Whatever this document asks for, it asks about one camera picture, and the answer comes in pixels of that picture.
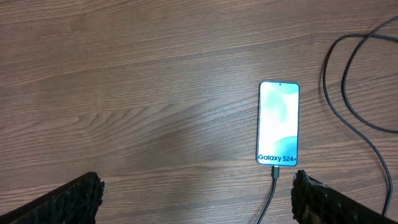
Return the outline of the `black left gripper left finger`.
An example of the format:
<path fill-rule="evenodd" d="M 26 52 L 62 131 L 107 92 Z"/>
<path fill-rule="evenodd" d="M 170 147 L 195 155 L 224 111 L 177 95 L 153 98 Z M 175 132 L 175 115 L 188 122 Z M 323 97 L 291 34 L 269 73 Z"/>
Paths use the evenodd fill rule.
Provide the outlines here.
<path fill-rule="evenodd" d="M 3 224 L 95 224 L 105 182 L 87 172 L 55 190 L 1 215 Z"/>

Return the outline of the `Galaxy smartphone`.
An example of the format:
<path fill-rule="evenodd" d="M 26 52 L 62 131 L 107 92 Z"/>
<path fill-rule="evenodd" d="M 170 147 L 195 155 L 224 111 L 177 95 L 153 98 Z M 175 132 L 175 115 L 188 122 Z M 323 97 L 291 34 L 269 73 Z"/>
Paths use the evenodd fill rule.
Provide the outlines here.
<path fill-rule="evenodd" d="M 299 154 L 300 86 L 263 81 L 259 85 L 256 160 L 261 165 L 295 167 Z"/>

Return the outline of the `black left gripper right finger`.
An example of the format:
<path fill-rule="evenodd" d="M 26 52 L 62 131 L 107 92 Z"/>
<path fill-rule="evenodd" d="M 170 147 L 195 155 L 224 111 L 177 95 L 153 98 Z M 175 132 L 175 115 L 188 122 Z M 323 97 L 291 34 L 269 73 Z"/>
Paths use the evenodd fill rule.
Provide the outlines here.
<path fill-rule="evenodd" d="M 299 224 L 397 224 L 298 170 L 291 190 L 293 219 Z"/>

